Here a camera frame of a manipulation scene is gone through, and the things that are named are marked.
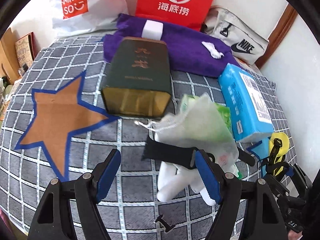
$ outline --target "cardboard star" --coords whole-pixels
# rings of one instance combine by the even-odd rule
[[[81,100],[84,77],[82,72],[57,91],[32,90],[34,117],[15,147],[41,146],[61,181],[68,180],[71,137],[119,118]]]

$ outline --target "yellow clip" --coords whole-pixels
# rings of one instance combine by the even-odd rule
[[[279,138],[282,141],[282,147],[280,148],[280,150],[276,156],[276,159],[275,159],[275,163],[278,163],[278,162],[281,162],[285,159],[285,154],[289,151],[290,141],[289,141],[288,136],[283,132],[273,133],[271,135],[270,140],[269,140],[269,155],[270,155],[270,152],[274,146],[273,142],[274,142],[275,138]],[[278,175],[282,170],[283,170],[283,167],[281,167],[277,172],[274,171],[273,175],[274,176]]]

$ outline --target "wooden headboard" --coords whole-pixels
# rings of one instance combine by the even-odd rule
[[[256,66],[261,69],[262,66],[267,62],[271,55],[278,48],[279,44],[286,36],[287,32],[290,30],[294,20],[296,19],[298,13],[297,11],[288,4],[284,10],[276,28],[269,36],[269,45],[263,56],[257,59],[255,62]]]

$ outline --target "bed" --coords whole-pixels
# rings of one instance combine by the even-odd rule
[[[0,131],[0,207],[21,231],[28,232],[46,186],[57,176],[41,147],[14,150],[34,115],[31,90],[57,90],[86,70],[81,99],[104,108],[99,86],[108,67],[103,59],[101,36],[82,36],[61,39],[42,49],[23,77]],[[251,74],[266,102],[275,131],[286,133],[290,139],[286,161],[294,164],[295,148],[288,122],[275,95],[276,86],[255,72]],[[216,79],[175,71],[171,72],[171,77],[173,96],[167,112],[178,112],[183,94],[200,96],[208,93],[214,102],[225,105]],[[117,148],[122,154],[121,167],[108,196],[98,205],[111,239],[204,239],[219,206],[206,205],[200,194],[190,188],[185,188],[168,203],[159,202],[155,189],[160,162],[141,161],[148,130],[135,125],[134,121],[148,124],[151,119],[121,117],[96,130],[73,136],[68,178],[77,179],[82,173],[92,171],[112,148]],[[246,149],[251,145],[239,146]],[[260,177],[257,166],[251,167],[240,160],[236,166],[244,180],[255,181]],[[284,185],[289,182],[290,178],[285,177]],[[78,239],[83,240],[75,201],[71,201],[71,208]],[[245,201],[242,201],[233,235],[241,230],[244,211]],[[160,214],[167,223],[177,224],[168,234],[154,223]]]

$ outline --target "red haidilao bag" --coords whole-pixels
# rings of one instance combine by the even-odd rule
[[[213,0],[138,0],[136,16],[199,31]]]

